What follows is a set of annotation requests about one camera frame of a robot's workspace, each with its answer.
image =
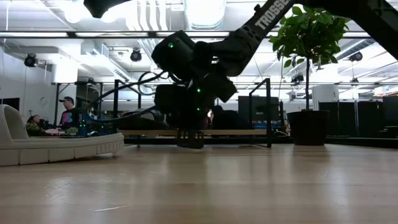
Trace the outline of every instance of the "green leaves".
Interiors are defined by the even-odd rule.
[[[310,15],[313,14],[313,10],[312,10],[311,8],[309,8],[309,7],[307,7],[307,6],[304,6],[303,8],[304,8],[304,11],[305,11],[306,13],[308,13],[308,14],[310,14]]]
[[[304,58],[300,58],[300,59],[297,60],[297,64],[303,63],[304,61],[305,61]]]
[[[286,19],[285,25],[294,25],[299,23],[299,16],[292,16]]]
[[[297,6],[293,6],[293,14],[298,15],[298,16],[302,16],[303,12],[301,11],[301,8],[299,8]]]
[[[283,17],[283,18],[280,20],[279,24],[280,24],[280,25],[284,25],[285,22],[286,22],[286,17]]]
[[[334,56],[330,57],[332,63],[338,63],[337,59]]]
[[[289,59],[284,67],[294,67],[305,62],[306,58],[313,63],[338,63],[333,55],[341,51],[338,41],[346,32],[349,20],[324,9],[303,8],[302,11],[299,7],[293,7],[294,15],[284,17],[280,21],[278,35],[269,39],[278,60],[282,57]]]
[[[292,64],[292,60],[291,60],[291,59],[287,60],[287,61],[285,62],[284,68],[289,67],[291,64]]]
[[[274,37],[274,36],[269,37],[269,42],[271,42],[271,43],[276,43],[278,40],[279,40],[278,37]]]

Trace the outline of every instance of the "ceiling spotlight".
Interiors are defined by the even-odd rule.
[[[133,49],[133,50],[132,50],[132,53],[131,53],[131,55],[130,55],[130,59],[131,59],[133,62],[139,62],[139,61],[141,61],[142,55],[141,55],[140,51],[141,51],[140,49]]]
[[[349,81],[351,83],[359,83],[358,78],[353,78],[351,81]]]
[[[77,22],[80,22],[81,16],[80,16],[78,13],[73,12],[72,10],[67,10],[67,11],[65,12],[65,19],[66,19],[69,23],[75,24],[75,23],[77,23]]]
[[[304,76],[303,76],[303,74],[299,73],[297,76],[292,77],[292,81],[290,81],[290,82],[293,83],[292,86],[296,86],[296,85],[300,84],[302,81],[304,81]]]
[[[348,60],[352,61],[352,62],[358,62],[360,60],[362,60],[363,55],[361,52],[356,52],[355,54],[351,55]]]
[[[36,54],[28,54],[27,57],[25,58],[24,64],[26,67],[29,67],[29,68],[37,67],[39,64],[39,61],[36,58]]]

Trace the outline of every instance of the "wooden tabletop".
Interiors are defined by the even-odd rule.
[[[176,136],[176,130],[119,130],[123,135]],[[204,135],[266,135],[267,130],[203,130]]]

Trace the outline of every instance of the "black plant pot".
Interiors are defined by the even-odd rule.
[[[326,139],[329,111],[288,113],[291,135],[295,145],[323,146]]]

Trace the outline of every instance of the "cap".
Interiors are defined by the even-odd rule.
[[[71,101],[72,104],[75,105],[75,100],[72,97],[66,96],[62,100],[60,100],[60,102],[63,103],[65,100]]]

